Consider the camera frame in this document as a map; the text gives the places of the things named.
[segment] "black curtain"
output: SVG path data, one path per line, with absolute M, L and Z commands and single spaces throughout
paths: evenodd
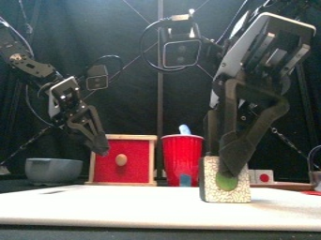
M 88 67 L 102 55 L 116 54 L 122 58 L 126 68 L 120 79 L 114 79 L 108 89 L 89 91 L 82 96 L 88 104 L 100 112 L 104 128 L 110 134 L 157 135 L 157 93 L 158 74 L 140 57 L 140 38 L 145 28 L 158 20 L 160 3 L 164 2 L 164 16 L 185 14 L 195 8 L 195 18 L 207 38 L 219 39 L 243 5 L 235 0 L 82 0 L 82 1 L 0 1 L 0 16 L 30 40 L 35 59 L 51 63 L 65 77 L 82 76 Z M 319 24 L 320 12 L 311 10 L 310 23 Z M 34 28 L 27 33 L 26 22 Z M 314 42 L 310 61 L 306 63 L 310 102 L 315 122 L 308 123 L 302 98 L 300 82 L 291 87 L 291 113 L 276 126 L 298 147 L 307 153 L 312 149 L 308 125 L 314 124 L 320 141 L 320 35 Z M 157 41 L 157 34 L 149 43 Z M 150 49 L 149 57 L 157 61 L 157 46 Z M 109 60 L 110 76 L 117 72 L 117 62 Z M 193 134 L 204 135 L 204 117 L 211 108 L 212 64 L 203 61 L 178 74 L 164 76 L 164 134 L 178 133 L 178 126 L 188 124 Z M 26 103 L 25 80 L 29 76 L 14 75 L 11 68 L 0 61 L 0 129 L 2 160 L 39 131 L 49 126 L 42 123 Z M 30 90 L 30 102 L 42 117 L 50 121 L 49 102 L 38 98 Z M 307 162 L 271 133 L 260 144 L 251 160 L 257 169 L 275 169 L 276 179 L 308 179 Z M 51 128 L 10 161 L 13 173 L 25 173 L 26 158 L 75 158 L 85 161 L 84 174 L 89 174 L 92 150 L 71 140 L 61 128 Z

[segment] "green object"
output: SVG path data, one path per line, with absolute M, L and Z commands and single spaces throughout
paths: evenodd
M 216 185 L 225 191 L 233 191 L 237 187 L 237 177 L 227 177 L 220 172 L 216 175 Z

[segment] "wooden box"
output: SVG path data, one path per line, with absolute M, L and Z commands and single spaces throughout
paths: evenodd
M 110 153 L 92 153 L 90 181 L 93 185 L 156 186 L 154 135 L 108 135 Z

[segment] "red plastic cup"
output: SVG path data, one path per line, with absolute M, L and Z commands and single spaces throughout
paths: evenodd
M 204 138 L 174 134 L 165 136 L 162 142 L 169 186 L 197 187 Z

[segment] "speckled block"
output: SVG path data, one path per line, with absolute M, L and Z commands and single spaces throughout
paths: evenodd
M 219 157 L 204 157 L 200 162 L 200 194 L 209 203 L 249 203 L 252 201 L 251 177 L 248 165 L 239 175 L 235 190 L 227 191 L 216 184 Z

